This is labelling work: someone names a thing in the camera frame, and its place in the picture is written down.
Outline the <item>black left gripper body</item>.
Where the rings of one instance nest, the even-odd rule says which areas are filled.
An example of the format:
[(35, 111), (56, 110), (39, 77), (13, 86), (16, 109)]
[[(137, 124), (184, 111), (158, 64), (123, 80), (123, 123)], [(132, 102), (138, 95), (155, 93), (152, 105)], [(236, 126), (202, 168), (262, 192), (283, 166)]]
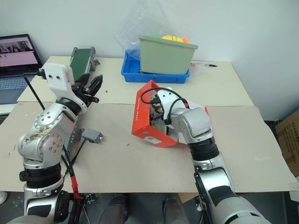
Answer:
[(98, 97), (91, 96), (88, 94), (88, 87), (83, 88), (83, 86), (77, 82), (75, 82), (75, 85), (72, 87), (72, 91), (86, 105), (90, 105), (91, 103), (98, 103), (100, 101)]

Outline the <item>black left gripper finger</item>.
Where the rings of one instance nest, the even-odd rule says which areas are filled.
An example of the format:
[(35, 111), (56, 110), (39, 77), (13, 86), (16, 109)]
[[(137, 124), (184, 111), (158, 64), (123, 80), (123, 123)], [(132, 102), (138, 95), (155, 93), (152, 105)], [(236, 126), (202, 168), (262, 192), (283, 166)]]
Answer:
[(84, 88), (87, 85), (89, 78), (90, 78), (90, 73), (85, 73), (81, 75), (81, 77), (76, 82), (82, 85)]
[(98, 90), (101, 88), (103, 82), (103, 75), (100, 74), (96, 76), (90, 83), (88, 87), (88, 94), (91, 96), (95, 96)]

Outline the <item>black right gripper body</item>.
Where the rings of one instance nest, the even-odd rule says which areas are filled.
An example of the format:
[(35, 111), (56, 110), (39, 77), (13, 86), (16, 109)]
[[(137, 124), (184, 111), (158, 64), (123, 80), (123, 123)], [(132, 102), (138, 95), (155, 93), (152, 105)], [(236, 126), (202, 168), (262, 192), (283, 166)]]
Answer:
[(163, 120), (164, 120), (164, 114), (163, 113), (153, 112), (153, 113), (150, 114), (150, 123), (151, 124), (154, 124), (156, 122), (163, 121)]

